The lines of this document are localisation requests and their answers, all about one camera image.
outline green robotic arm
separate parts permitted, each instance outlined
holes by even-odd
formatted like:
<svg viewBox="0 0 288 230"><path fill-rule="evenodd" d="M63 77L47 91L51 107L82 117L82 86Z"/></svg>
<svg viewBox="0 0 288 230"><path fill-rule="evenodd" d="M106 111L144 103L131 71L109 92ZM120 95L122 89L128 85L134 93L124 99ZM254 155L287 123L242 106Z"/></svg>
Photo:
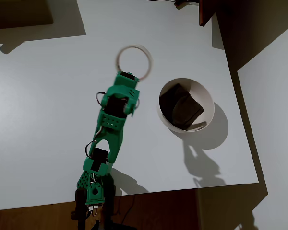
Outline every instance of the green robotic arm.
<svg viewBox="0 0 288 230"><path fill-rule="evenodd" d="M128 114L133 114L140 92L135 89L139 79L130 73L118 72L111 86L100 103L97 127L88 157L84 161L83 170L77 189L86 189L86 205L100 206L104 200L103 177L110 177L112 164L115 162L123 140L123 128ZM99 149L96 145L108 141L110 152Z"/></svg>
<svg viewBox="0 0 288 230"><path fill-rule="evenodd" d="M119 59L122 52L128 48L136 48L144 52L148 58L148 70L141 78L131 73L121 71ZM134 114L137 108L140 92L135 89L139 80L148 76L152 67L152 57L148 50L140 45L130 45L121 49L116 56L118 71L113 86L107 92L100 92L104 96L101 102L97 126L89 152L85 147L86 159L83 173L77 182L76 208L72 212L72 220L78 221L78 230L85 230L85 220L94 213L94 209L102 206L104 229L135 229L122 224L113 223L111 216L114 209L115 186L110 174L123 141L123 128L127 115ZM97 148L101 140L106 140L110 151ZM98 221L92 229L98 229Z"/></svg>

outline white table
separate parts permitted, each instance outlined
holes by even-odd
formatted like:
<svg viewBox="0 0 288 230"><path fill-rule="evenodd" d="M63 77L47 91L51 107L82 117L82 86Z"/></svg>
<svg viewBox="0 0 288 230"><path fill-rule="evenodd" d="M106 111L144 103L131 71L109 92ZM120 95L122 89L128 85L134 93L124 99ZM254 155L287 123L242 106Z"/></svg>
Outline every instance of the white table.
<svg viewBox="0 0 288 230"><path fill-rule="evenodd" d="M211 22L198 25L198 6L179 11L171 2L145 0L78 5L86 35L0 51L0 209L74 200L100 109L95 93L113 84L114 57L129 44L145 46L154 66L139 83L140 107L125 124L113 170L118 195L258 182L225 52L212 47ZM0 37L30 29L36 31L0 30ZM140 52L123 54L123 70L140 76L146 67ZM161 88L181 77L200 82L216 103L212 124L187 137L168 130L156 110Z"/></svg>

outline wire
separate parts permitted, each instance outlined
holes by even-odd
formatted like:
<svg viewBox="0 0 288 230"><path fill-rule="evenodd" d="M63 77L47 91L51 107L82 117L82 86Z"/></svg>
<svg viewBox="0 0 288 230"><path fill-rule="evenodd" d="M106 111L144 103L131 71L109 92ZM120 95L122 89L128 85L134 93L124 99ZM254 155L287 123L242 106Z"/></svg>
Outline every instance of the wire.
<svg viewBox="0 0 288 230"><path fill-rule="evenodd" d="M120 214L120 200L121 200L121 196L119 199L119 207L117 208L117 211L113 215Z"/></svg>
<svg viewBox="0 0 288 230"><path fill-rule="evenodd" d="M133 207L133 205L134 205L134 201L135 201L135 195L133 195L133 201L132 201L132 205L130 206L130 208L129 208L129 209L128 209L128 211L126 212L126 214L125 214L125 216L124 216L123 220L121 221L121 224L123 224L123 223L124 223L124 220L125 220L126 216L128 215L128 213L129 213L129 212L130 212L130 210L132 209L132 207Z"/></svg>
<svg viewBox="0 0 288 230"><path fill-rule="evenodd" d="M87 147L92 143L93 141L91 141L90 143L88 143L85 147L85 154L88 158L90 158L90 156L87 154Z"/></svg>
<svg viewBox="0 0 288 230"><path fill-rule="evenodd" d="M103 130L103 126L101 126L101 127L100 127L100 130L96 133L96 135L95 135L95 137L94 137L94 140L95 140L95 138L101 133L102 130ZM86 156L89 157L89 158L90 158L90 156L89 156L88 153L87 153L87 147L88 147L94 140L92 140L90 143L88 143L88 144L86 145L86 147L85 147L85 154L86 154Z"/></svg>

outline black cable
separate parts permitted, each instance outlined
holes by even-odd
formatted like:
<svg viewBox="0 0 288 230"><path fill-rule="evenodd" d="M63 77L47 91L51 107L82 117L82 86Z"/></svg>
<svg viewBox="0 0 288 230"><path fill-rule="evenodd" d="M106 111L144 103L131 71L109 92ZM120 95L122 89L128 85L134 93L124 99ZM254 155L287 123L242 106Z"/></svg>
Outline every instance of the black cable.
<svg viewBox="0 0 288 230"><path fill-rule="evenodd" d="M129 213L129 212L130 212L130 210L132 209L132 207L133 207L133 205L134 205L134 201L135 201L135 195L133 195L133 201L132 201L132 205L130 206L130 208L129 208L129 209L128 209L128 211L126 212L126 214L125 214L125 216L124 216L124 218L123 218L123 220L122 220L121 224L123 224L123 223L124 223L124 220L125 220L126 216L128 215L128 213Z"/></svg>
<svg viewBox="0 0 288 230"><path fill-rule="evenodd" d="M90 156L87 154L87 147L92 143L93 141L91 141L90 143L88 143L85 147L85 154L88 158L90 158Z"/></svg>
<svg viewBox="0 0 288 230"><path fill-rule="evenodd" d="M117 211L113 215L120 214L120 200L121 200L121 196L120 196L120 199L119 199L119 207L118 207Z"/></svg>

